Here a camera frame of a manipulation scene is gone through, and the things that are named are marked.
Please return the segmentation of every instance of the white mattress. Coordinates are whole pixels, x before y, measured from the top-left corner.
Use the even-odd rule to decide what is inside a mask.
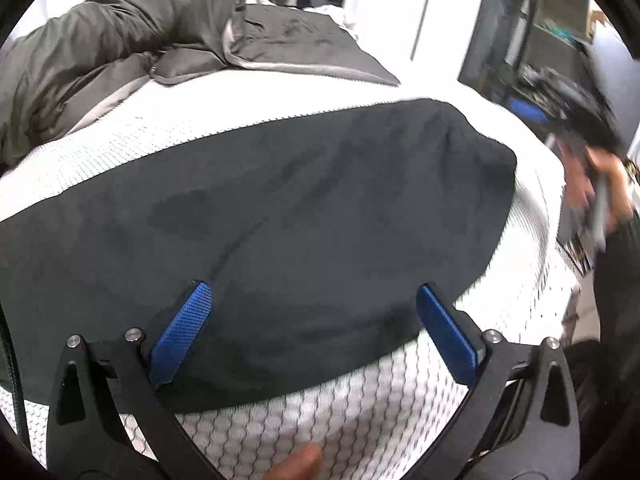
[[[516,154],[516,189],[506,227],[484,276],[456,303],[481,329],[514,342],[559,336],[573,275],[555,252],[563,171],[512,114],[457,82],[403,79],[400,88],[325,76],[224,71],[175,87],[149,82],[100,121],[33,150],[0,178],[0,220],[140,156],[240,126],[340,108],[431,97],[452,103],[483,135]],[[292,448],[324,445],[327,478],[395,480],[434,441],[465,388],[456,385],[430,338],[420,337],[334,381],[231,410],[179,415],[227,478],[258,479]],[[10,395],[0,408],[13,421]],[[28,403],[34,454],[45,455],[47,407]],[[151,451],[130,416],[134,446]]]

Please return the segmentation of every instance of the cabinet door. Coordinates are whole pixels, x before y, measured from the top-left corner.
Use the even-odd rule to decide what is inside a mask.
[[[414,65],[425,75],[457,79],[481,0],[429,0]]]
[[[385,61],[409,60],[416,43],[425,0],[345,0],[358,43]]]

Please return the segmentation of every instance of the silver bolt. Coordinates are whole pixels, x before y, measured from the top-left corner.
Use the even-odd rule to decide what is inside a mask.
[[[75,334],[75,335],[71,336],[69,339],[66,340],[66,345],[69,348],[75,348],[76,346],[78,346],[80,344],[81,341],[82,341],[82,339],[80,339],[80,336]]]
[[[484,340],[488,343],[496,344],[502,341],[502,334],[493,328],[484,332]]]
[[[556,339],[555,337],[547,337],[545,339],[545,343],[549,346],[549,348],[551,348],[552,350],[558,350],[560,348],[560,342],[558,341],[558,339]]]
[[[140,330],[139,328],[129,328],[129,330],[127,330],[124,333],[124,339],[126,339],[127,341],[137,341],[138,339],[140,339],[142,337],[142,330]]]

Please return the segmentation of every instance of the blue object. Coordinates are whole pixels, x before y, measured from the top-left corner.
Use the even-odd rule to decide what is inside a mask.
[[[547,117],[539,107],[528,101],[509,97],[507,106],[509,107],[509,110],[518,117],[528,119],[529,121],[533,121],[538,124],[548,124],[549,122],[549,117]]]
[[[465,386],[476,384],[478,354],[428,286],[418,289],[415,307],[454,380]]]
[[[154,389],[174,380],[210,312],[211,288],[200,282],[151,351],[149,381]]]

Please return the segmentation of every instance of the gray comforter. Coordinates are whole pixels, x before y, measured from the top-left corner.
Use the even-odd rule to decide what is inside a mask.
[[[244,0],[87,0],[3,50],[0,173],[150,76],[176,84],[238,66],[398,84],[328,16]]]

